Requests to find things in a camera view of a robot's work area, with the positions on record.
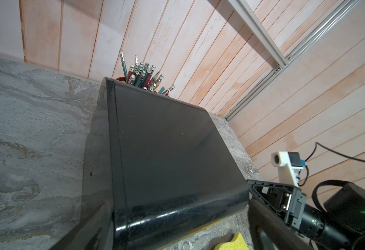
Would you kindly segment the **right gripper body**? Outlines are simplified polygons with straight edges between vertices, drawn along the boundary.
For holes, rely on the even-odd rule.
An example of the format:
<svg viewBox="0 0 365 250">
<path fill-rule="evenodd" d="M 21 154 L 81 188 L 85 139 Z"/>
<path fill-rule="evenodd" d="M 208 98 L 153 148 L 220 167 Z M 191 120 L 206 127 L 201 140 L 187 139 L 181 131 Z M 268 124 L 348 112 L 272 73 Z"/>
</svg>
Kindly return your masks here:
<svg viewBox="0 0 365 250">
<path fill-rule="evenodd" d="M 299 187 L 277 185 L 277 215 L 292 230 L 299 230 L 304 213 L 306 195 Z"/>
</svg>

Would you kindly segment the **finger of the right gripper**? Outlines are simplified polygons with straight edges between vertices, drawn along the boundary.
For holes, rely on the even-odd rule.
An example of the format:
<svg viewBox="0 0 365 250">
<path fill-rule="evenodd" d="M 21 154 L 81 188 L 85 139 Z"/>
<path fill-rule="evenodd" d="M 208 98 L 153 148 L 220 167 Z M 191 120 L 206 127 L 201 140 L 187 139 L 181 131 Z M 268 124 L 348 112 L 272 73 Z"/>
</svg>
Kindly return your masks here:
<svg viewBox="0 0 365 250">
<path fill-rule="evenodd" d="M 288 185 L 275 182 L 265 182 L 258 180 L 247 180 L 249 192 L 252 196 L 263 203 L 268 209 L 277 215 L 277 185 Z"/>
</svg>

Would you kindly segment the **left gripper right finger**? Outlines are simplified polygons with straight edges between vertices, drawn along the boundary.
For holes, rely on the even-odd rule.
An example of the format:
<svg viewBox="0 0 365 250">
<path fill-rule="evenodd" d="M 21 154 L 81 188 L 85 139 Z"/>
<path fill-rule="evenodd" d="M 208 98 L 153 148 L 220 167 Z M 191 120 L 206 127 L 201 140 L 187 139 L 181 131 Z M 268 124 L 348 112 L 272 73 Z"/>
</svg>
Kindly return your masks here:
<svg viewBox="0 0 365 250">
<path fill-rule="evenodd" d="M 310 250 L 269 208 L 258 200 L 249 202 L 250 234 L 256 250 Z"/>
</svg>

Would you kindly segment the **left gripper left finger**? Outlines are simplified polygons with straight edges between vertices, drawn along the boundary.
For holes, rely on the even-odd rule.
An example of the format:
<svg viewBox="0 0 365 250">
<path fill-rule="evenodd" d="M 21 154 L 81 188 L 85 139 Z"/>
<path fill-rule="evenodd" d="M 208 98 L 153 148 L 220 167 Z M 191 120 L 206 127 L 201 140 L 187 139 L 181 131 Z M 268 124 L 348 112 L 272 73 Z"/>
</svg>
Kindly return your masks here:
<svg viewBox="0 0 365 250">
<path fill-rule="evenodd" d="M 51 247 L 52 250 L 104 250 L 111 226 L 111 205 L 104 202 Z"/>
</svg>

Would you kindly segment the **yellow sponge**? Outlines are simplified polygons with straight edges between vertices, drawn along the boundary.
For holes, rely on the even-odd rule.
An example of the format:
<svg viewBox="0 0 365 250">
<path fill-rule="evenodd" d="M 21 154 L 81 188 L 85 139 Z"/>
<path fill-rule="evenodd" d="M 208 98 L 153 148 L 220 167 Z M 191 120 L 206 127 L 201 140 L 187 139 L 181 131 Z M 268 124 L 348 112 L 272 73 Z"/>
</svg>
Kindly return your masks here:
<svg viewBox="0 0 365 250">
<path fill-rule="evenodd" d="M 239 232 L 230 241 L 216 245 L 214 250 L 249 250 L 249 248 L 241 232 Z"/>
</svg>

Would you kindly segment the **black drawer cabinet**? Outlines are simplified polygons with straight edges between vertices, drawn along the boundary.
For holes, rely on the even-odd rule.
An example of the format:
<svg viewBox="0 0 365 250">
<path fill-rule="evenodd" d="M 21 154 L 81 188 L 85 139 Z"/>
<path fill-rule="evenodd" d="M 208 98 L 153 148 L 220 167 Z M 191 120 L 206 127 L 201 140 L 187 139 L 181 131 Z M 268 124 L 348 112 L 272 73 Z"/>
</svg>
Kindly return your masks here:
<svg viewBox="0 0 365 250">
<path fill-rule="evenodd" d="M 247 183 L 208 112 L 104 78 L 83 161 L 82 217 L 110 205 L 113 250 L 158 249 L 243 210 Z"/>
</svg>

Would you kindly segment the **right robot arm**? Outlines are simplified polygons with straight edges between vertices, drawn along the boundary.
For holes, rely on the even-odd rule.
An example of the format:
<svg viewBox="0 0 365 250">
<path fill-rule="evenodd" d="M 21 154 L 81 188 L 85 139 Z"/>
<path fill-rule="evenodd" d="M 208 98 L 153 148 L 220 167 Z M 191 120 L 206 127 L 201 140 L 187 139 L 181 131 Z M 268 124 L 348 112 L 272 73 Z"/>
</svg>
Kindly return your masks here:
<svg viewBox="0 0 365 250">
<path fill-rule="evenodd" d="M 252 194 L 248 218 L 257 250 L 310 250 L 306 237 L 320 250 L 365 250 L 365 190 L 355 183 L 327 180 L 317 187 L 340 190 L 323 204 L 317 191 L 314 205 L 299 187 L 248 180 Z"/>
</svg>

